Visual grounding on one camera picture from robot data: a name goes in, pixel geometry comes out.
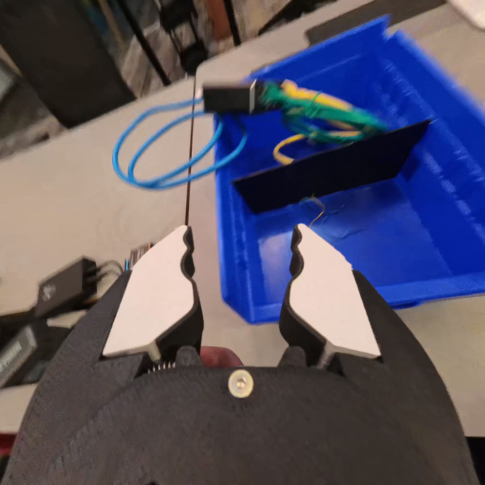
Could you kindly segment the black ethernet splitter box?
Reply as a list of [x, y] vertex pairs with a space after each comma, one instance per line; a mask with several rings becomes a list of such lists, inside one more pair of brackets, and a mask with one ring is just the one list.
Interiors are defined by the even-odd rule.
[[268, 108], [262, 101], [264, 83], [259, 80], [226, 84], [202, 85], [206, 113], [256, 114]]

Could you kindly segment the black electronic device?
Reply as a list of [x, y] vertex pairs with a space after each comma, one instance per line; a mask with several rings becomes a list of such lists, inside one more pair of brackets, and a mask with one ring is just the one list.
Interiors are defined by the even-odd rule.
[[1, 349], [1, 388], [38, 383], [70, 333], [46, 321], [25, 325]]

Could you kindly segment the blue plastic bin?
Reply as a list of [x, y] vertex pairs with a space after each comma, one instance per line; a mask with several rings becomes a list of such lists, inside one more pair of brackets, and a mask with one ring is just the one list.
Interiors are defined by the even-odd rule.
[[292, 198], [256, 213], [235, 181], [279, 167], [272, 151], [289, 137], [277, 111], [223, 117], [215, 161], [242, 139], [241, 154], [215, 175], [223, 300], [251, 324], [279, 318], [290, 279], [296, 224], [326, 211], [312, 230], [363, 273], [393, 308], [484, 293], [484, 112], [385, 16], [250, 75], [291, 80], [368, 110], [389, 130], [429, 122], [402, 169], [388, 180], [294, 197], [289, 185], [251, 189], [258, 200]]

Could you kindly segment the black power adapter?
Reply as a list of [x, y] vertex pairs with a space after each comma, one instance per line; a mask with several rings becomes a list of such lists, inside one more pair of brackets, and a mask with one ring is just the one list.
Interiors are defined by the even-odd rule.
[[94, 260], [80, 258], [38, 286], [33, 308], [36, 318], [50, 318], [73, 310], [98, 291], [98, 267]]

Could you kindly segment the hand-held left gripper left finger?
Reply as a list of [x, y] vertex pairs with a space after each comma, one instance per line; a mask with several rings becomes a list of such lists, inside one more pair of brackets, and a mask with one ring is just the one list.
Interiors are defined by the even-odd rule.
[[130, 278], [102, 350], [104, 358], [146, 354], [175, 362], [180, 348], [200, 354], [204, 318], [190, 226], [180, 226], [145, 253]]

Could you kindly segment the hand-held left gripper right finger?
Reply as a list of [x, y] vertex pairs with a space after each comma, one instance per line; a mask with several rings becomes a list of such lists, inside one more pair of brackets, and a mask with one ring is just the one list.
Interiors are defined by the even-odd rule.
[[294, 226], [290, 249], [291, 277], [279, 317], [289, 347], [303, 351], [307, 367], [325, 367], [336, 354], [379, 358], [352, 265], [305, 224]]

